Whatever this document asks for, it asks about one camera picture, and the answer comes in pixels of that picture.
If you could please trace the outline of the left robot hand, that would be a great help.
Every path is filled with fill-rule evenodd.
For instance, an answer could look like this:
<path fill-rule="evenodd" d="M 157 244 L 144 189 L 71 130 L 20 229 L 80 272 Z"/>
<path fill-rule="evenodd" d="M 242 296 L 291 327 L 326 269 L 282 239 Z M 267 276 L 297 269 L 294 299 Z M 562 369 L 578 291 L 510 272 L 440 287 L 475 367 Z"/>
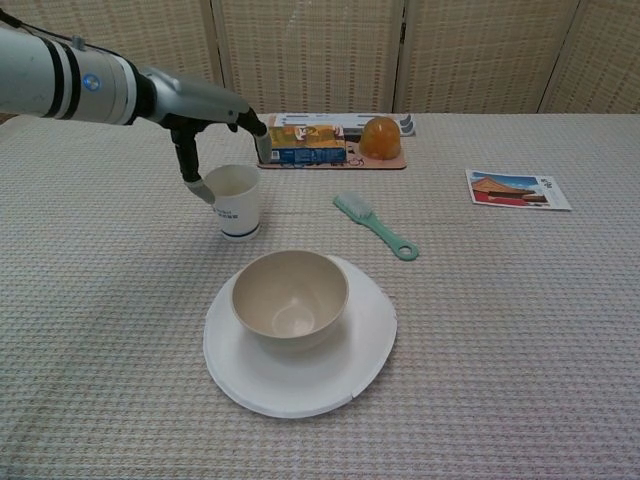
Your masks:
<path fill-rule="evenodd" d="M 153 106 L 142 116 L 170 131 L 182 180 L 205 203 L 215 194 L 199 174 L 196 136 L 212 124 L 225 124 L 235 132 L 252 135 L 258 160 L 271 161 L 272 140 L 268 128 L 240 95 L 204 80 L 171 74 L 153 67 L 140 71 L 154 89 Z"/>

